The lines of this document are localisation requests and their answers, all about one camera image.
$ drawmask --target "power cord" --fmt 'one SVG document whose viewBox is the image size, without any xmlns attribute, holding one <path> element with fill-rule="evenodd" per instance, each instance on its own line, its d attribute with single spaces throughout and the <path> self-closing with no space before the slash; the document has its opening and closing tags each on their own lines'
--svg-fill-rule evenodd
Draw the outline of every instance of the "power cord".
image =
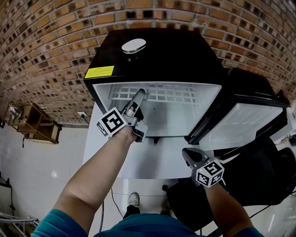
<svg viewBox="0 0 296 237">
<path fill-rule="evenodd" d="M 111 188 L 111 194 L 112 194 L 113 202 L 114 202 L 115 206 L 117 207 L 117 210 L 119 211 L 119 214 L 120 214 L 120 215 L 122 216 L 122 218 L 123 218 L 123 215 L 121 214 L 121 212 L 120 212 L 120 210 L 119 210 L 119 208 L 118 208 L 118 206 L 117 206 L 117 204 L 116 204 L 116 202 L 115 202 L 115 200 L 114 200 L 114 197 L 113 197 L 113 190 L 112 190 L 112 188 Z M 101 218 L 101 224 L 100 224 L 99 233 L 102 231 L 103 220 L 104 220 L 104 201 L 103 201 L 103 203 L 102 203 L 102 218 Z"/>
<path fill-rule="evenodd" d="M 294 197 L 296 197 L 296 191 L 293 191 L 289 196 L 289 198 L 294 198 Z"/>
<path fill-rule="evenodd" d="M 87 121 L 87 119 L 85 118 L 84 114 L 81 115 L 82 118 L 88 123 L 88 126 L 89 126 L 89 122 Z"/>
<path fill-rule="evenodd" d="M 116 202 L 114 201 L 114 198 L 113 198 L 113 190 L 112 190 L 112 188 L 111 188 L 111 194 L 112 194 L 113 202 L 114 202 L 115 206 L 117 207 L 117 210 L 119 211 L 119 214 L 120 214 L 120 215 L 122 216 L 122 218 L 123 218 L 123 215 L 121 214 L 121 212 L 120 212 L 120 210 L 119 210 L 119 208 L 118 208 Z"/>
<path fill-rule="evenodd" d="M 271 205 L 269 206 L 266 206 L 265 208 L 263 208 L 262 210 L 260 210 L 259 212 L 253 214 L 252 216 L 250 216 L 250 219 L 253 217 L 253 216 L 256 216 L 257 214 L 259 214 L 260 212 L 264 211 L 265 209 L 267 209 L 268 207 L 270 207 Z"/>
<path fill-rule="evenodd" d="M 103 203 L 102 203 L 102 218 L 101 218 L 101 224 L 100 224 L 99 233 L 102 231 L 103 220 L 104 220 L 104 201 L 103 201 Z"/>
</svg>

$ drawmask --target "brick wall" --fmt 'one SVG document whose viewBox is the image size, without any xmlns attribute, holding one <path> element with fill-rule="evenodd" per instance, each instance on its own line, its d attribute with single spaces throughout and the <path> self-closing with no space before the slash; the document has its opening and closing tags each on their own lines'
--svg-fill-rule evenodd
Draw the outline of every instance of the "brick wall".
<svg viewBox="0 0 296 237">
<path fill-rule="evenodd" d="M 199 31 L 225 67 L 266 76 L 296 98 L 296 11 L 291 0 L 3 0 L 0 116 L 9 100 L 37 103 L 58 123 L 83 124 L 93 99 L 83 77 L 109 31 Z"/>
</svg>

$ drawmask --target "wooden shelf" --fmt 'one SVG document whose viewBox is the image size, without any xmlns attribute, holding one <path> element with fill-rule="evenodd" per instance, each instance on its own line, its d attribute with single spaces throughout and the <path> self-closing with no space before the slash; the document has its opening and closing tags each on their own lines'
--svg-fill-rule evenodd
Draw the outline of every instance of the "wooden shelf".
<svg viewBox="0 0 296 237">
<path fill-rule="evenodd" d="M 28 126 L 18 127 L 17 131 L 18 132 L 21 132 L 21 133 L 37 133 L 37 130 L 36 129 L 31 128 L 31 127 L 28 127 Z"/>
<path fill-rule="evenodd" d="M 23 107 L 21 119 L 9 118 L 8 125 L 34 142 L 57 144 L 62 128 L 35 104 Z"/>
</svg>

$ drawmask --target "metal rack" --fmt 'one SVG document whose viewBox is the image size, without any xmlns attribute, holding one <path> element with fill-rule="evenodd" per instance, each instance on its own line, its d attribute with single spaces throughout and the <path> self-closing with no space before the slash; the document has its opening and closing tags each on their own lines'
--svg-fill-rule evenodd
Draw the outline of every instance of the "metal rack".
<svg viewBox="0 0 296 237">
<path fill-rule="evenodd" d="M 31 234 L 38 225 L 37 218 L 23 219 L 0 212 L 0 236 L 9 237 L 11 233 L 19 233 L 25 237 Z"/>
<path fill-rule="evenodd" d="M 202 88 L 193 84 L 169 83 L 132 83 L 113 84 L 110 90 L 110 100 L 130 100 L 136 92 L 144 89 L 144 100 L 154 102 L 174 102 L 200 105 L 203 103 Z"/>
</svg>

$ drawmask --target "hand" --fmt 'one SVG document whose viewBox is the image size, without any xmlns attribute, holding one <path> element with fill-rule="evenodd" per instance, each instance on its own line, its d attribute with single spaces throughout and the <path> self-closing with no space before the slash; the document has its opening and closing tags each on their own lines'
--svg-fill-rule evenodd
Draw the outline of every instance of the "hand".
<svg viewBox="0 0 296 237">
<path fill-rule="evenodd" d="M 133 134 L 130 126 L 123 127 L 114 136 L 127 142 L 128 145 L 131 145 L 136 140 L 136 135 Z"/>
</svg>

